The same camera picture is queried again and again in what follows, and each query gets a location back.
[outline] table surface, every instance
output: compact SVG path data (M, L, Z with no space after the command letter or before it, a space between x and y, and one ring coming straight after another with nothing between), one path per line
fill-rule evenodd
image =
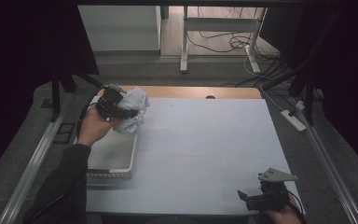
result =
M258 90L141 88L150 106L137 133L133 177L88 188L88 212L255 215L237 190L261 194L257 174L269 167L290 173ZM294 182L286 186L298 195Z
M174 86L139 86L149 97L162 98L200 98L214 96L216 99L261 99L256 88L221 88L221 87L174 87ZM133 90L135 86L120 86L121 89Z

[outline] table leg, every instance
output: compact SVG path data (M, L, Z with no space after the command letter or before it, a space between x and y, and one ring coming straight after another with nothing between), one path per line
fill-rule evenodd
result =
M187 7L183 7L183 43L182 43L182 54L180 59L180 72L187 72Z
M261 13L258 15L257 20L256 20L255 29L252 32L251 41L250 41L249 45L247 45L245 47L246 54L249 59L249 63L251 64L254 73L260 73L260 68L258 67L257 61L255 60L254 51L255 51L255 41L257 40L258 34L260 33L260 28L261 28L261 25L263 24L265 15L266 15L266 8L262 7Z

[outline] sleeve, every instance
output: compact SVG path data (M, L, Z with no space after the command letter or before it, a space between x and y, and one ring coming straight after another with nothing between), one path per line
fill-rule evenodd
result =
M91 148L75 144L62 155L27 211L23 223L86 223L86 171Z

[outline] metal rail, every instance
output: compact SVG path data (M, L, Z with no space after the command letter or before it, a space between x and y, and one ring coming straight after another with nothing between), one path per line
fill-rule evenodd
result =
M352 224L358 224L358 206L356 201L351 196L351 192L339 175L339 172L332 159L330 158L330 155L327 152L322 139L319 137L319 134L316 132L315 128L310 126L310 124L307 122L305 116L302 113L298 113L298 115L308 129L307 135L310 138L315 152L318 155L319 160L321 161L322 166L324 167L324 170L330 179L330 182L336 191L336 194L338 195L345 212L348 215L348 218Z
M36 147L36 150L34 151L34 155L30 159L19 183L17 184L17 187L14 189L13 194L8 200L8 203L2 215L0 216L0 224L11 224L16 220L17 214L20 212L25 197L27 196L30 187L34 183L34 178L36 177L40 164L48 152L48 148L51 145L55 133L60 128L62 119L65 116L72 97L72 93L66 93L64 95L62 101L62 112L59 114L56 121L51 122L46 128L45 133L43 134L39 144Z

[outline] gray carpet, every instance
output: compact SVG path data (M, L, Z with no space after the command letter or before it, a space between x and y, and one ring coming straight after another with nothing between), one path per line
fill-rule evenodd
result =
M97 61L101 75L95 78L105 84L115 82L119 85L206 87L224 85L230 87L233 85L225 83L238 83L254 78L254 76L247 74L243 68L243 59L224 58L219 61L218 59L192 58L186 74L179 72L177 58L161 59L144 56L123 59L97 57ZM260 63L262 70L267 69L269 63ZM75 77L75 80L79 89L71 101L71 109L62 122L69 126L76 122L83 104L95 91L86 81L77 77ZM254 83L255 79L251 79L251 81L244 82L242 86L251 87ZM274 90L287 97L285 91L287 87L287 85L281 84ZM51 98L50 91L49 83L35 90L34 104L29 115L0 160L0 216L48 126L51 108L41 108L41 105L46 99ZM290 105L281 96L271 91L268 91L268 95L278 105L289 108ZM350 223L307 135L298 133L280 116L280 110L275 105L270 101L267 101L267 103L290 169L294 175L299 177L296 185L307 211L306 220L308 223ZM358 203L358 157L334 127L325 120L321 103L315 103L314 110L315 127ZM54 169L60 160L62 151L73 143L74 138L73 135L56 135L55 141L57 143L50 147L15 223L21 223L22 215L32 203L41 182ZM97 215L89 215L88 219L89 223L101 223Z

